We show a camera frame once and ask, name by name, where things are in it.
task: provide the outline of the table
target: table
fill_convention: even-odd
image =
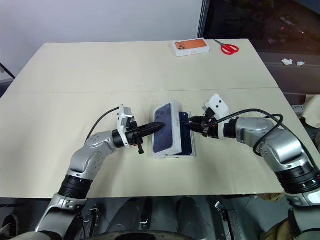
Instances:
[[[209,53],[181,58],[174,56],[169,42],[45,44],[0,99],[1,196],[51,198],[96,119],[119,104],[131,107],[143,125],[170,98],[184,111],[200,115],[215,93],[231,112],[260,108],[283,114],[284,123],[319,164],[319,153],[250,42],[225,41],[239,46],[239,54],[224,56],[212,41]],[[113,129],[114,113],[96,131]],[[151,137],[144,142],[143,155],[136,147],[110,155],[88,197],[282,191],[263,159],[234,139],[195,133],[195,159],[153,159]]]

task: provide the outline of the orange phone box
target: orange phone box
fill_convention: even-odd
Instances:
[[[210,46],[204,38],[175,41],[172,45],[177,57],[203,54],[210,51]]]

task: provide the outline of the scissors handle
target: scissors handle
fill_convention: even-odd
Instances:
[[[226,55],[233,55],[239,52],[239,48],[232,44],[224,44],[221,46],[221,51]]]

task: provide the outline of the red scissors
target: red scissors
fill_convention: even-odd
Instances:
[[[218,44],[221,45],[221,51],[224,53],[224,54],[227,54],[227,55],[233,55],[237,52],[239,52],[239,48],[235,45],[232,45],[232,44],[223,44],[222,42],[219,42],[217,40],[215,40]]]

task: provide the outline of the gray floor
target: gray floor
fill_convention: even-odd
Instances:
[[[85,215],[89,211],[90,207],[95,204],[104,205],[105,210],[102,212],[97,234],[104,233],[116,212],[128,199],[129,198],[89,199],[83,210],[83,215]],[[176,202],[179,199],[179,196],[154,198],[151,230],[177,232],[177,220],[174,213]],[[205,220],[208,239],[217,239],[208,197],[193,196],[193,199],[198,204]],[[8,214],[15,212],[20,221],[20,233],[33,231],[49,204],[48,199],[0,198],[1,205],[12,204],[14,202],[23,203],[24,206],[16,208],[0,208],[0,224]],[[228,209],[236,211],[241,236],[244,240],[258,240],[261,232],[268,231],[272,226],[287,218],[288,209],[290,208],[285,198],[281,199],[279,202],[269,202],[256,196],[245,196],[237,197],[236,199],[224,200],[223,204]],[[224,226],[225,229],[227,229],[227,223],[224,223]],[[89,233],[89,227],[90,223],[86,223],[85,229],[87,234]],[[227,231],[225,234],[227,239],[231,239],[230,234]],[[84,235],[81,232],[78,238],[80,239],[83,237]]]

